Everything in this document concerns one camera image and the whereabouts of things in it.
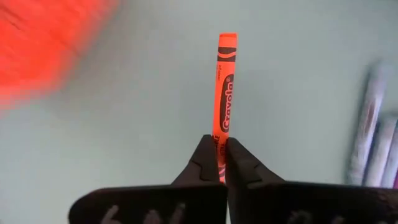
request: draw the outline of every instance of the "crayon wrapper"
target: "crayon wrapper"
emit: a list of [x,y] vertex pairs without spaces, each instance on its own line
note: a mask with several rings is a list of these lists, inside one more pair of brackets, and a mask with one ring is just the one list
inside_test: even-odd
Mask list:
[[217,151],[218,172],[222,182],[225,182],[225,150],[231,120],[236,45],[236,34],[220,34],[216,67],[213,138]]

